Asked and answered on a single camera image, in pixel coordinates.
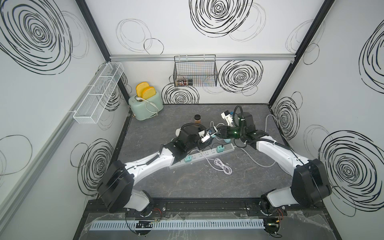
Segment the teal charger with black cable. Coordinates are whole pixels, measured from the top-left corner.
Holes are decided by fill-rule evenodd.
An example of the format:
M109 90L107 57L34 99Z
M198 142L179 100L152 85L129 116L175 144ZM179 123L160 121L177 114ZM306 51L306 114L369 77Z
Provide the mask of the teal charger with black cable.
M219 145L217 146L216 150L217 150L217 153L222 153L225 151L225 147L224 145Z

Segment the white power strip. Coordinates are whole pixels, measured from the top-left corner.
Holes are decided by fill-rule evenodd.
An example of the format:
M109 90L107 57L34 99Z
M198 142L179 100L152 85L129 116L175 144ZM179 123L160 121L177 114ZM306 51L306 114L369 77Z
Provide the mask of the white power strip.
M200 152L198 150L192 151L189 155L187 155L180 162L178 162L174 165L171 165L169 167L169 169L172 170L172 169L184 167L187 165L192 165L192 164L195 164L195 163L197 163L199 161L203 161L203 160L214 160L214 159L218 158L220 155L228 154L228 153L231 153L235 150L235 147L233 144L226 144L226 145L224 145L224 147L225 147L225 151L222 153L217 153L217 150L216 150L217 146L212 147L211 149L208 149L208 150L202 151L202 152Z

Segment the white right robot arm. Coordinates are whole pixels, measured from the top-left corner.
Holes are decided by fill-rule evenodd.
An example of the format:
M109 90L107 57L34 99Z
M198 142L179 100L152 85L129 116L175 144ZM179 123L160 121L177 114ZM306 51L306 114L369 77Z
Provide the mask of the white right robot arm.
M288 205L311 207L331 195L332 188L326 168L320 160L300 156L292 148L275 141L265 131L256 129L249 113L236 115L225 111L221 117L227 124L217 128L218 137L242 141L245 146L269 156L292 176L291 186L261 196L259 205L264 212Z

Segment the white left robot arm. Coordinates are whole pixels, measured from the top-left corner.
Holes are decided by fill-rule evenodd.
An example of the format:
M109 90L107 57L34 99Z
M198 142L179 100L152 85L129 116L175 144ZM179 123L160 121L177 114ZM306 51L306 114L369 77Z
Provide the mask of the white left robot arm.
M140 160L110 164L97 186L100 199L109 213L135 210L147 216L154 201L146 191L137 191L135 184L145 177L179 163L195 148L204 149L212 142L212 130L197 123L187 123L177 129L176 138L161 145L159 151Z

